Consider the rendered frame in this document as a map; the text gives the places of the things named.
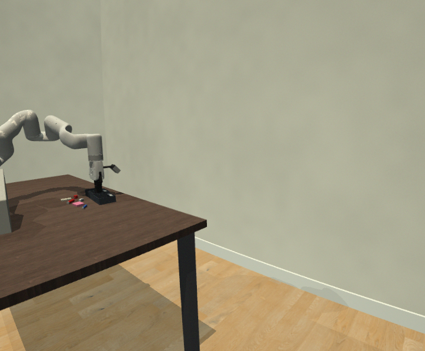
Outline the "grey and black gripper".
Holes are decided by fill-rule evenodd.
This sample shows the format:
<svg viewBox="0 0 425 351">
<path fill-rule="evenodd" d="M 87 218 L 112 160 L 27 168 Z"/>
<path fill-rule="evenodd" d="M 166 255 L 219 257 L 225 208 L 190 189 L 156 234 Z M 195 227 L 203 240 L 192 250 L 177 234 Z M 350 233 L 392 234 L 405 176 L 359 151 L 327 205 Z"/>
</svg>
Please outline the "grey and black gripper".
<svg viewBox="0 0 425 351">
<path fill-rule="evenodd" d="M 95 192 L 102 192 L 102 182 L 104 179 L 103 159 L 99 161 L 89 161 L 89 177 L 94 180 Z"/>
</svg>

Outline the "grey rack of bins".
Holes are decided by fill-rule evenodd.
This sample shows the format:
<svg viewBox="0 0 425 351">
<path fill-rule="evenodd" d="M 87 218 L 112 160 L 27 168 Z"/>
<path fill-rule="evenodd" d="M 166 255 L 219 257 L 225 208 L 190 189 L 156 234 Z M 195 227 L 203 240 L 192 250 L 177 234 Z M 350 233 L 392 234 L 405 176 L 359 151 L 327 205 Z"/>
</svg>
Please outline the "grey rack of bins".
<svg viewBox="0 0 425 351">
<path fill-rule="evenodd" d="M 96 193 L 95 188 L 85 189 L 85 195 L 96 202 L 98 205 L 116 202 L 116 196 L 106 189 L 103 192 Z M 91 191 L 91 192 L 90 192 Z"/>
</svg>

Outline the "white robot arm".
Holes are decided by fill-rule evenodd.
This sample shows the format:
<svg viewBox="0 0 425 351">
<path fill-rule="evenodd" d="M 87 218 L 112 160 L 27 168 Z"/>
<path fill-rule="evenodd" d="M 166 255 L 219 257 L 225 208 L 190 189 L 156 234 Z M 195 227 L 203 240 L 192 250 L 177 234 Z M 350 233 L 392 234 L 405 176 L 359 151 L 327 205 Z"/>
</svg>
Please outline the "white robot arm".
<svg viewBox="0 0 425 351">
<path fill-rule="evenodd" d="M 24 110 L 16 113 L 6 123 L 0 126 L 0 166 L 13 154 L 12 140 L 24 128 L 25 137 L 29 141 L 57 141 L 71 149 L 88 149 L 88 160 L 103 159 L 102 136 L 100 134 L 71 134 L 70 124 L 49 115 L 44 120 L 45 132 L 41 132 L 36 113 Z"/>
</svg>

